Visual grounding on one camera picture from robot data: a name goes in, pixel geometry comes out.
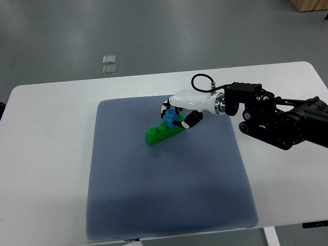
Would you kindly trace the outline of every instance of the black cable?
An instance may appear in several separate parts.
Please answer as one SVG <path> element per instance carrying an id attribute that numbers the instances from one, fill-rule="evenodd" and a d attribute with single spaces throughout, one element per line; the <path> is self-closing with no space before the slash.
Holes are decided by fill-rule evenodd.
<path id="1" fill-rule="evenodd" d="M 213 80 L 210 76 L 208 76 L 207 74 L 198 73 L 198 74 L 194 75 L 193 78 L 191 79 L 191 86 L 192 86 L 196 91 L 199 91 L 199 92 L 204 92 L 204 93 L 213 92 L 213 91 L 217 91 L 217 90 L 220 90 L 220 89 L 226 88 L 226 87 L 228 87 L 228 86 L 231 85 L 231 84 L 229 84 L 229 85 L 223 85 L 223 86 L 215 87 L 214 89 L 211 89 L 211 90 L 202 90 L 202 89 L 197 88 L 197 87 L 194 85 L 194 80 L 195 80 L 195 78 L 198 77 L 198 76 L 206 77 L 206 78 L 208 78 L 212 83 L 214 83 L 214 80 Z"/>

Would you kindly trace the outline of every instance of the floor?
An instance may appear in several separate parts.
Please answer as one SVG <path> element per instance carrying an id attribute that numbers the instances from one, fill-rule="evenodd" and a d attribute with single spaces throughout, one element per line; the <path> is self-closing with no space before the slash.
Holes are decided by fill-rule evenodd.
<path id="1" fill-rule="evenodd" d="M 107 77 L 307 61 L 327 86 L 327 13 L 288 0 L 2 0 L 0 101 L 19 85 L 103 78 L 107 54 L 117 55 Z M 281 245 L 328 245 L 326 227 L 276 231 Z M 200 244 L 266 242 L 260 229 L 145 242 Z"/>

